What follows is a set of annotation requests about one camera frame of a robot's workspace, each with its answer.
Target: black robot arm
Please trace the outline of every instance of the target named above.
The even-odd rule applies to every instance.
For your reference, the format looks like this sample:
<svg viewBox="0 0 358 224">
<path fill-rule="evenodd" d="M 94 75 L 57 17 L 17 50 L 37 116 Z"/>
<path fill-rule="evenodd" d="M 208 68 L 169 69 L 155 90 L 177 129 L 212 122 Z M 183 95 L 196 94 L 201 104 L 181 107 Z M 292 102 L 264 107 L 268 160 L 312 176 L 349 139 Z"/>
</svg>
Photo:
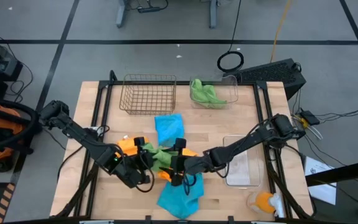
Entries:
<svg viewBox="0 0 358 224">
<path fill-rule="evenodd" d="M 74 122 L 68 115 L 66 104 L 61 101 L 51 101 L 41 112 L 40 120 L 44 126 L 61 129 L 82 146 L 87 148 L 92 159 L 110 175 L 116 175 L 128 187 L 150 182 L 145 175 L 144 166 L 140 166 L 134 157 L 124 155 L 116 144 L 105 144 L 97 141 L 85 129 Z"/>
<path fill-rule="evenodd" d="M 260 143 L 270 146 L 283 147 L 290 139 L 298 139 L 305 134 L 295 129 L 287 116 L 276 114 L 251 129 L 250 133 L 240 140 L 228 145 L 218 146 L 203 152 L 202 157 L 188 157 L 184 168 L 187 174 L 198 172 L 216 172 L 225 168 L 233 157 Z"/>
</svg>

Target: orange vacuum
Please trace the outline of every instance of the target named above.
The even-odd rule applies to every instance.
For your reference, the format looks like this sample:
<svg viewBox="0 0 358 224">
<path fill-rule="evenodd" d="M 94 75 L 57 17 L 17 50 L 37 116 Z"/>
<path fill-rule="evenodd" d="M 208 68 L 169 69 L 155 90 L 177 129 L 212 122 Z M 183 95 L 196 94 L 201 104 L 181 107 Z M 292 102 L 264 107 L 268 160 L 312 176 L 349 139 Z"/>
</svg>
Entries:
<svg viewBox="0 0 358 224">
<path fill-rule="evenodd" d="M 32 119 L 21 118 L 17 110 L 29 114 Z M 19 103 L 0 101 L 0 172 L 12 169 L 14 151 L 25 154 L 33 152 L 23 142 L 39 131 L 38 114 L 33 109 Z"/>
</svg>

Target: green towel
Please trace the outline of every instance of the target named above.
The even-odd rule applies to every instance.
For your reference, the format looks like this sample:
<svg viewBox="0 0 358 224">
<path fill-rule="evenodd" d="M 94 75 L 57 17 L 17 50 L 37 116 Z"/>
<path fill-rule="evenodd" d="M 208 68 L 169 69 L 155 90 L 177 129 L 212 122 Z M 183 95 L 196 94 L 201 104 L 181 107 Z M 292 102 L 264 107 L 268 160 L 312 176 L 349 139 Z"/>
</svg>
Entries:
<svg viewBox="0 0 358 224">
<path fill-rule="evenodd" d="M 191 83 L 191 99 L 206 108 L 222 109 L 227 101 L 216 97 L 215 88 L 212 85 L 204 85 L 198 78 Z"/>
<path fill-rule="evenodd" d="M 171 166 L 171 157 L 177 156 L 178 152 L 165 152 L 163 147 L 158 147 L 154 149 L 151 143 L 147 143 L 143 146 L 143 149 L 148 150 L 149 152 L 155 154 L 153 159 L 155 159 L 152 171 L 161 171 L 160 167 L 169 168 Z"/>
</svg>

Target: metal wire basket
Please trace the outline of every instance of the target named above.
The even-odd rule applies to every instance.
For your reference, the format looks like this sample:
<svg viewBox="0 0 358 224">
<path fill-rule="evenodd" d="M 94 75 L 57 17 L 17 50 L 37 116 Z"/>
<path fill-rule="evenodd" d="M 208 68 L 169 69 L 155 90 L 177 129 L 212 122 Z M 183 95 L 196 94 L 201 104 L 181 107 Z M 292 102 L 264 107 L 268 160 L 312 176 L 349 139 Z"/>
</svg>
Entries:
<svg viewBox="0 0 358 224">
<path fill-rule="evenodd" d="M 170 114 L 175 109 L 174 75 L 128 74 L 122 83 L 119 108 L 129 114 Z"/>
</svg>

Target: table leg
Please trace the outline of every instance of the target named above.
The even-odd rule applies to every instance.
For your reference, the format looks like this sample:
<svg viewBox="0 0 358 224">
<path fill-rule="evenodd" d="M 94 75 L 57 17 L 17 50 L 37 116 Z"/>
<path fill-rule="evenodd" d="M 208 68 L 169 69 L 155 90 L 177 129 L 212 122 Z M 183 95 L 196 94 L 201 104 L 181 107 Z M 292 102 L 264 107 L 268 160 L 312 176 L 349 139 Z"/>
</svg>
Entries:
<svg viewBox="0 0 358 224">
<path fill-rule="evenodd" d="M 209 5 L 209 28 L 215 29 L 216 27 L 216 11 L 218 0 L 211 0 Z"/>
<path fill-rule="evenodd" d="M 116 21 L 116 25 L 118 28 L 120 28 L 122 26 L 122 23 L 124 22 L 124 16 L 125 16 L 125 6 L 127 4 L 127 0 L 118 0 L 119 3 L 119 8 L 118 8 L 118 13 L 117 13 L 117 21 Z"/>
</svg>

